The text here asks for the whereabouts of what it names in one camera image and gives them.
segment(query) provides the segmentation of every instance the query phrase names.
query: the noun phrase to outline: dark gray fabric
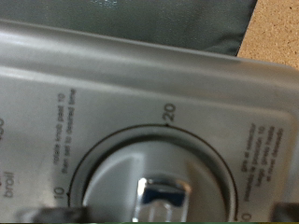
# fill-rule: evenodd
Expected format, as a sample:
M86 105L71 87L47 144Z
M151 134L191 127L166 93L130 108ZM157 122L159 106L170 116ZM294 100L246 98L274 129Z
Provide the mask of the dark gray fabric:
M256 0L0 0L0 18L236 55Z

